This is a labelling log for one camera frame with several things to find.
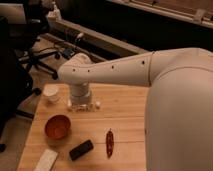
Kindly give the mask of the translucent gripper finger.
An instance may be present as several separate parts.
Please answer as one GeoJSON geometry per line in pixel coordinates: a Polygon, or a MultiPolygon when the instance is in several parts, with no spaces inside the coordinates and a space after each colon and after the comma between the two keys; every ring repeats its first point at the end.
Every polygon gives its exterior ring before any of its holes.
{"type": "Polygon", "coordinates": [[[67,109],[69,111],[79,111],[80,110],[80,106],[79,105],[71,105],[71,106],[68,106],[67,109]]]}
{"type": "Polygon", "coordinates": [[[86,105],[86,110],[87,111],[95,111],[99,110],[101,107],[101,103],[99,101],[96,101],[95,103],[90,103],[86,105]]]}

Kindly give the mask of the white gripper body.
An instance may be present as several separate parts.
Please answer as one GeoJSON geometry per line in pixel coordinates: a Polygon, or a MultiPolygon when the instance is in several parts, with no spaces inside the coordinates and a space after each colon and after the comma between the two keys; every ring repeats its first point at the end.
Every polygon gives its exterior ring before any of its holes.
{"type": "Polygon", "coordinates": [[[88,83],[70,86],[70,100],[74,105],[89,104],[91,98],[92,92],[88,83]]]}

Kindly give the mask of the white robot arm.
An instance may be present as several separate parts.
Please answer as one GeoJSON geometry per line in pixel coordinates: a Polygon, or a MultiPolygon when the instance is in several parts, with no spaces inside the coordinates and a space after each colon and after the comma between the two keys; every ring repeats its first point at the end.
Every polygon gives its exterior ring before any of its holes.
{"type": "Polygon", "coordinates": [[[179,48],[100,63],[78,53],[58,74],[77,104],[91,99],[91,83],[147,87],[147,171],[213,171],[213,52],[179,48]]]}

